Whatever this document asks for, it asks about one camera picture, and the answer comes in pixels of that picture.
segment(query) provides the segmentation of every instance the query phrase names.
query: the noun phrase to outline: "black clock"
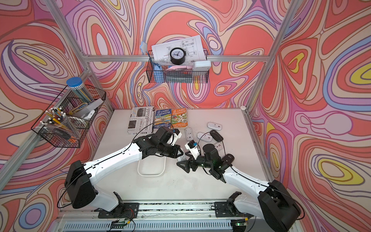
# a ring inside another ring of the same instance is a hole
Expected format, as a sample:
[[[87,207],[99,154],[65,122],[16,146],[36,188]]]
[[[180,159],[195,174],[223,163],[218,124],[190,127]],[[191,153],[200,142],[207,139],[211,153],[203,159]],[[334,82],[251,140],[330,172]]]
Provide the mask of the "black clock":
[[[186,52],[181,48],[173,48],[170,51],[170,61],[175,65],[181,65],[186,60]]]

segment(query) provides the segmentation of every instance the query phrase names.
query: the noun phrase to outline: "psychedelic wallpaper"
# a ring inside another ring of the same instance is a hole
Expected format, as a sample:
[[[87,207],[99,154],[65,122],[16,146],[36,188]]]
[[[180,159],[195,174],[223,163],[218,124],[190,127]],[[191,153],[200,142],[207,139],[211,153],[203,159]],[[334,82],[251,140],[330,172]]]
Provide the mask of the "psychedelic wallpaper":
[[[151,45],[200,35],[210,55],[267,55],[286,0],[83,0],[59,2],[86,55],[142,55]],[[149,84],[146,62],[92,62],[117,109],[239,107],[262,63],[213,62],[208,84]]]
[[[304,231],[371,231],[371,2],[304,0],[250,108]]]
[[[1,168],[82,68],[43,1],[0,1],[0,22]],[[91,158],[108,118],[103,105],[79,149],[39,142],[0,192],[0,232],[48,229],[69,165]]]

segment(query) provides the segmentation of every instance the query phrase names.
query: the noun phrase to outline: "blueprint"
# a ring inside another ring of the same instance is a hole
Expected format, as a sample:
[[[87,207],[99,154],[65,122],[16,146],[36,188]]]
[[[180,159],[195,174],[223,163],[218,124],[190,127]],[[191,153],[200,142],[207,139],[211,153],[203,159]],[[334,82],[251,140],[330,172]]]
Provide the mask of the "blueprint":
[[[181,48],[185,52],[185,62],[182,65],[192,65],[195,61],[205,61],[205,53],[202,48],[201,36],[174,40],[166,43],[152,45],[153,57],[160,65],[174,65],[170,61],[170,51],[173,48]]]

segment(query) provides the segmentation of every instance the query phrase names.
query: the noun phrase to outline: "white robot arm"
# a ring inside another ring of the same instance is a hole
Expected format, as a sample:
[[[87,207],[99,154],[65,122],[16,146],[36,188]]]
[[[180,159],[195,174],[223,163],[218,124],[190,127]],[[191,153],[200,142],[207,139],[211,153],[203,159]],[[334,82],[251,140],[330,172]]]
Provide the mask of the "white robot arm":
[[[179,145],[175,145],[181,137],[179,130],[174,131],[161,127],[155,134],[141,136],[126,147],[103,158],[81,164],[76,161],[68,171],[65,187],[73,208],[94,206],[107,213],[122,215],[125,210],[120,196],[107,192],[97,183],[108,174],[132,162],[150,155],[178,158],[183,155]],[[232,166],[233,155],[227,154],[220,158],[213,144],[203,147],[204,156],[200,155],[197,143],[193,140],[186,144],[190,150],[190,158],[177,162],[187,173],[197,167],[210,168],[210,174],[218,180],[234,185],[250,196],[241,192],[234,193],[228,199],[228,210],[232,215],[238,212],[249,213],[265,219],[276,232],[286,232],[301,214],[296,202],[291,198],[285,187],[278,181],[271,183],[249,176]]]
[[[85,164],[81,164],[80,160],[72,163],[65,187],[73,208],[79,209],[89,205],[120,214],[120,196],[99,188],[97,183],[125,165],[150,155],[174,159],[182,156],[180,146],[175,145],[181,135],[178,129],[172,131],[167,127],[161,127],[155,134],[141,136],[126,147],[103,158]]]
[[[232,166],[233,155],[221,158],[213,144],[203,146],[204,156],[191,156],[188,160],[177,162],[187,173],[198,167],[210,168],[209,173],[224,183],[234,185],[244,191],[235,192],[228,200],[228,211],[232,215],[249,213],[264,219],[276,232],[286,232],[301,214],[301,210],[286,188],[277,180],[271,183],[256,179]]]

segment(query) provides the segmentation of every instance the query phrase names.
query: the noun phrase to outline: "book cover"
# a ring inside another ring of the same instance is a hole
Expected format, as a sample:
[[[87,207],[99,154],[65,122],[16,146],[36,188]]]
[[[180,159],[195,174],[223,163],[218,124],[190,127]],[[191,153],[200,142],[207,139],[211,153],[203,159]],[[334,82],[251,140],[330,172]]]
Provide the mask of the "book cover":
[[[156,110],[155,124],[153,125],[153,129],[159,129],[162,126],[170,128],[170,123],[171,123],[171,109]]]
[[[171,112],[171,124],[174,128],[188,126],[186,108],[176,109]]]
[[[131,111],[131,116],[128,125],[129,134],[137,134],[146,126],[153,123],[154,107],[134,107]],[[141,134],[150,134],[153,132],[152,126],[148,126],[142,130]]]

